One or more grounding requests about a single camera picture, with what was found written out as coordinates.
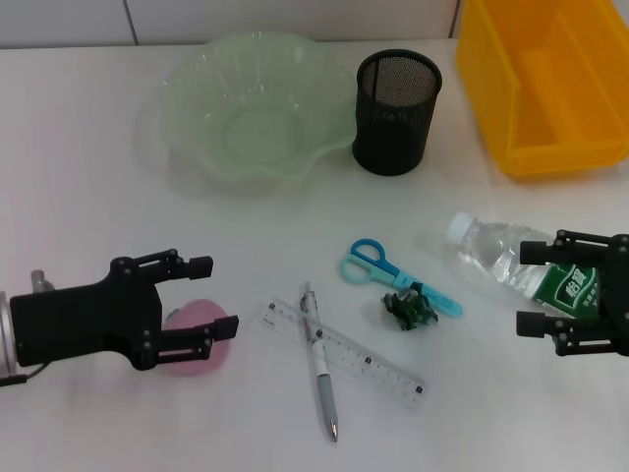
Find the scissors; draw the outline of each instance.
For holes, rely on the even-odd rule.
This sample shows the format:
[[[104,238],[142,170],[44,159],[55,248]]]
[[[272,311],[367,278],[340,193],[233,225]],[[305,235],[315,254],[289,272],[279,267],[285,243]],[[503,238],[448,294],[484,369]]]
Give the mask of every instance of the scissors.
[[[358,250],[361,246],[375,248],[379,254],[379,259],[374,260],[361,253]],[[359,266],[365,269],[367,274],[364,276],[353,275],[347,270],[348,265]],[[373,239],[360,239],[352,245],[350,254],[341,261],[341,273],[351,283],[363,284],[375,281],[393,287],[396,290],[404,290],[409,288],[413,282],[419,282],[423,285],[422,293],[428,297],[433,307],[451,318],[460,318],[463,315],[463,307],[459,303],[390,263],[386,259],[382,245]]]

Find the pink object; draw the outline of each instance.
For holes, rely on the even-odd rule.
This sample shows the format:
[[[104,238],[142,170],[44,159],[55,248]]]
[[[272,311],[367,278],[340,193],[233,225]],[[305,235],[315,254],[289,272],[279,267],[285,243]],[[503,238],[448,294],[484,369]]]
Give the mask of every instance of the pink object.
[[[164,329],[179,329],[182,327],[194,327],[212,323],[218,318],[224,318],[227,314],[214,302],[209,300],[194,300],[184,305],[179,311],[171,314],[166,319]],[[180,376],[198,376],[215,371],[220,367],[227,356],[230,341],[214,342],[206,361],[190,361],[171,364],[168,367],[172,372]]]

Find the yellow storage box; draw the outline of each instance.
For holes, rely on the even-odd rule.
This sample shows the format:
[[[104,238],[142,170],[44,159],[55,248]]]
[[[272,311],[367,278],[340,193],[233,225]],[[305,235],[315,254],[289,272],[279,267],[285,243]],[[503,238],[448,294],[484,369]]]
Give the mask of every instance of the yellow storage box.
[[[609,0],[465,0],[457,65],[505,173],[627,155],[629,34]]]

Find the pen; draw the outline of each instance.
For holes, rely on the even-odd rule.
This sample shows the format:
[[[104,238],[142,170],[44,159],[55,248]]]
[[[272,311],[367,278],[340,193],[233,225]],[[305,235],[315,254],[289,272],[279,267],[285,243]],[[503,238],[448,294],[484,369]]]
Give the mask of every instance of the pen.
[[[318,321],[318,309],[316,307],[315,293],[311,290],[309,282],[304,284],[304,297],[300,303],[301,309],[313,320]],[[327,370],[327,360],[325,359],[325,346],[323,339],[313,332],[313,327],[306,319],[306,332],[308,341],[314,354],[314,372],[316,374],[316,388],[318,399],[321,402],[321,412],[325,428],[330,432],[332,440],[338,441],[338,416],[336,415],[336,405],[334,404],[334,393],[332,392],[332,379]]]

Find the bottle label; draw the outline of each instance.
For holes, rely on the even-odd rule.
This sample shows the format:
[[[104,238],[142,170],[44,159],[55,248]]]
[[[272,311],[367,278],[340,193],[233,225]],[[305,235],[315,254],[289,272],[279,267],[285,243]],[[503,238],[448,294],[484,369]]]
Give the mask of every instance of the bottle label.
[[[577,265],[552,265],[533,298],[576,319],[598,318],[597,270]]]

